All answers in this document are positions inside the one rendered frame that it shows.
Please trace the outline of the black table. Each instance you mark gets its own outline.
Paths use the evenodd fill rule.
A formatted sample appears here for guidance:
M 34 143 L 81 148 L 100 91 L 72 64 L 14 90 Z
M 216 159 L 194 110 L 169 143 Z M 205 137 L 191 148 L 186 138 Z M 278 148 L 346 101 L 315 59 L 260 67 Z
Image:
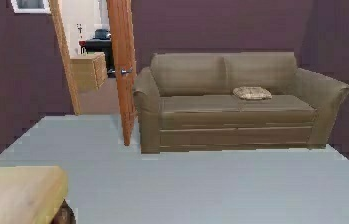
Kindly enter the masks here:
M 91 39 L 85 43 L 87 52 L 103 52 L 105 54 L 106 67 L 108 70 L 114 68 L 112 42 L 110 40 Z

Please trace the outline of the light wooden chest of drawers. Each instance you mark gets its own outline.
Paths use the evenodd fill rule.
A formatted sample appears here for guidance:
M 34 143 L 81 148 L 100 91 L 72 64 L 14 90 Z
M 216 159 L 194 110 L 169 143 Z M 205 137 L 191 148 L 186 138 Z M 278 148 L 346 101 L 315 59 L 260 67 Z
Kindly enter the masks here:
M 79 93 L 98 90 L 107 78 L 106 60 L 103 52 L 72 57 L 71 67 Z

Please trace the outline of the white framed wall picture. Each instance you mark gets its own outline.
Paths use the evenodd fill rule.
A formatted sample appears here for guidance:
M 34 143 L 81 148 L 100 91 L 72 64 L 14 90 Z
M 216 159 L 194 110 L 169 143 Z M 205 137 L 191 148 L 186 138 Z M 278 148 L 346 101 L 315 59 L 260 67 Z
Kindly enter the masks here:
M 48 0 L 11 0 L 15 13 L 21 14 L 49 14 Z

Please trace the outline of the olive brown sofa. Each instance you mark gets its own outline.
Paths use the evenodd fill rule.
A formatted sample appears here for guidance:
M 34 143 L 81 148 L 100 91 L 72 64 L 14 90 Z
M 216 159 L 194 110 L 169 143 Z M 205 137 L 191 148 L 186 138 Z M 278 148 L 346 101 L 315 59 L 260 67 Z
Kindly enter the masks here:
M 240 99 L 242 86 L 272 98 Z M 291 52 L 156 54 L 133 86 L 144 153 L 323 148 L 348 93 Z

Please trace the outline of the beige patterned cushion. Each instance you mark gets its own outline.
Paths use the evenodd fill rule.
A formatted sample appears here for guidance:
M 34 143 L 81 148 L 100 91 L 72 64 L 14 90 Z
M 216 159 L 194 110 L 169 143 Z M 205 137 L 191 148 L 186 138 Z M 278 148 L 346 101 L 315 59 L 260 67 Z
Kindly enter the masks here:
M 237 87 L 233 89 L 233 94 L 244 100 L 265 100 L 272 98 L 272 94 L 262 87 Z

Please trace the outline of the black kettle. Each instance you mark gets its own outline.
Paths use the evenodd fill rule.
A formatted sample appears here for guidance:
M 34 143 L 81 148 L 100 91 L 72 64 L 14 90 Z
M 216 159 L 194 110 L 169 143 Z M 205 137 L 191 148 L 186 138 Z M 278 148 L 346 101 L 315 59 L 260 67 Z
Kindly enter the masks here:
M 111 33 L 108 29 L 96 29 L 94 38 L 99 40 L 109 40 L 111 38 Z

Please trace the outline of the orange wooden room door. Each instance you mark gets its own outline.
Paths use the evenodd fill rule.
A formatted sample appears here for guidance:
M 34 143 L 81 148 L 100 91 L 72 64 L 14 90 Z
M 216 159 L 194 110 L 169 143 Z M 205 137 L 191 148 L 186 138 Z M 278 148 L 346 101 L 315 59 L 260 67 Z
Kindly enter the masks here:
M 129 146 L 136 117 L 132 94 L 136 60 L 131 0 L 107 0 L 107 8 L 115 66 L 112 72 L 116 76 L 124 145 Z M 133 68 L 132 73 L 121 75 L 121 69 L 130 68 Z

